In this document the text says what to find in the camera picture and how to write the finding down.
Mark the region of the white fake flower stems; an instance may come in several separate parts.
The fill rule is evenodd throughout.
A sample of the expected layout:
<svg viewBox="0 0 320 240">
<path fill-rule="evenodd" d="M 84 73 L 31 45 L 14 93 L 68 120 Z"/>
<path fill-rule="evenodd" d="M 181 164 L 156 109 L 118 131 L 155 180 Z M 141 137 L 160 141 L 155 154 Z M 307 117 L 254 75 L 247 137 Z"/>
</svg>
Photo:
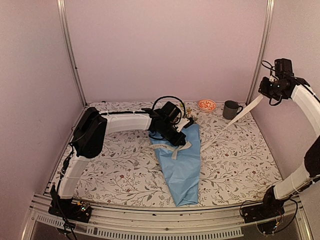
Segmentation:
<svg viewBox="0 0 320 240">
<path fill-rule="evenodd" d="M 188 118 L 196 122 L 197 118 L 193 115 L 193 110 L 189 106 L 189 104 L 183 102 L 179 104 L 179 107 L 181 110 L 181 114 L 180 114 L 181 119 Z"/>
</svg>

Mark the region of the white ribbon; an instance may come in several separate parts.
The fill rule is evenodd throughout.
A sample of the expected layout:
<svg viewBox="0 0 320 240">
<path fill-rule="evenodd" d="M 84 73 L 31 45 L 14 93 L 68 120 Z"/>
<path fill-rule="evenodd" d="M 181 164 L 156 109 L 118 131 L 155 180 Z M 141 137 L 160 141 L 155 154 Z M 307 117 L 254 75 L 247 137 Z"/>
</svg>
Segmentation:
<svg viewBox="0 0 320 240">
<path fill-rule="evenodd" d="M 263 95 L 259 94 L 251 103 L 249 103 L 244 110 L 242 110 L 237 116 L 235 116 L 213 139 L 216 140 L 224 130 L 226 130 L 228 127 L 230 127 L 232 124 L 240 120 L 242 117 L 244 117 L 246 114 L 248 114 L 252 109 L 254 109 L 263 99 Z M 189 149 L 192 146 L 192 144 L 187 141 L 184 145 L 173 147 L 164 143 L 158 143 L 158 144 L 152 144 L 149 146 L 150 149 L 165 149 L 170 152 L 172 152 L 171 158 L 173 160 L 177 159 L 177 155 L 179 151 Z"/>
</svg>

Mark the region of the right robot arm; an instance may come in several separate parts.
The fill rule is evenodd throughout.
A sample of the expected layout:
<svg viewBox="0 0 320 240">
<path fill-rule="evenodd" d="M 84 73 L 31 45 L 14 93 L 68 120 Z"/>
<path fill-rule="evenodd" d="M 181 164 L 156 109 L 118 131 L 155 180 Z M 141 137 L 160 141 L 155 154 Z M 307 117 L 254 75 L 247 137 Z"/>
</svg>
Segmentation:
<svg viewBox="0 0 320 240">
<path fill-rule="evenodd" d="M 290 59 L 278 58 L 274 63 L 266 60 L 261 65 L 269 70 L 258 87 L 258 92 L 268 98 L 270 106 L 277 106 L 284 100 L 293 101 L 309 122 L 307 132 L 300 133 L 300 140 L 291 147 L 294 153 L 305 150 L 300 166 L 283 181 L 271 186 L 263 197 L 258 213 L 262 218 L 269 218 L 284 202 L 292 196 L 302 193 L 320 179 L 320 99 L 310 84 L 301 77 L 295 76 Z"/>
</svg>

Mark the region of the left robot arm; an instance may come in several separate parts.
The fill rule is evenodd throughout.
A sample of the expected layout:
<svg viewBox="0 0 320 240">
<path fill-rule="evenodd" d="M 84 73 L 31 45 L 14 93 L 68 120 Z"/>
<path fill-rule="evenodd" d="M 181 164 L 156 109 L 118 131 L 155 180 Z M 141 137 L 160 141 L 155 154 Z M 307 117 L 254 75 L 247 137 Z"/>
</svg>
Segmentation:
<svg viewBox="0 0 320 240">
<path fill-rule="evenodd" d="M 74 213 L 73 192 L 83 170 L 89 161 L 103 150 L 105 136 L 124 131 L 150 131 L 158 133 L 162 139 L 175 147 L 186 144 L 186 135 L 182 132 L 193 124 L 187 117 L 186 109 L 179 109 L 168 101 L 162 108 L 142 108 L 138 111 L 105 111 L 89 107 L 73 132 L 69 143 L 71 152 L 63 161 L 57 185 L 50 194 L 55 209 L 63 216 Z"/>
</svg>

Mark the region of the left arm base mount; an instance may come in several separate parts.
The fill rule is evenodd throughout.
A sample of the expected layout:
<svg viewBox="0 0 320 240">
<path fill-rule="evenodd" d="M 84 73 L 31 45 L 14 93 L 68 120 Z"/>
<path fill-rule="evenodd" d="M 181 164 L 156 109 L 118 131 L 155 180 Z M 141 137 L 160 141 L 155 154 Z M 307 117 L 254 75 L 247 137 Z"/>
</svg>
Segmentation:
<svg viewBox="0 0 320 240">
<path fill-rule="evenodd" d="M 72 200 L 72 198 L 52 200 L 48 213 L 68 220 L 88 223 L 92 215 L 92 207 L 86 202 L 73 203 Z"/>
</svg>

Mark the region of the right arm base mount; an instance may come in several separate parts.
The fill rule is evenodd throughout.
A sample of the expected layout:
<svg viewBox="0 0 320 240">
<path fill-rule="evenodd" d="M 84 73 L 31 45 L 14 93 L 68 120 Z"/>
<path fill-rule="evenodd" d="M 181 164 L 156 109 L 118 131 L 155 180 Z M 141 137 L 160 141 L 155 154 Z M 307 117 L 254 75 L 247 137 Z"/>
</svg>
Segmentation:
<svg viewBox="0 0 320 240">
<path fill-rule="evenodd" d="M 257 224 L 258 231 L 263 235 L 275 234 L 280 224 L 280 220 L 276 220 L 276 217 L 282 218 L 285 213 L 283 208 L 284 201 L 275 204 L 253 201 L 256 204 L 243 206 L 246 202 L 249 201 L 243 202 L 239 209 L 239 214 L 244 222 L 248 224 L 262 221 L 262 223 Z"/>
</svg>

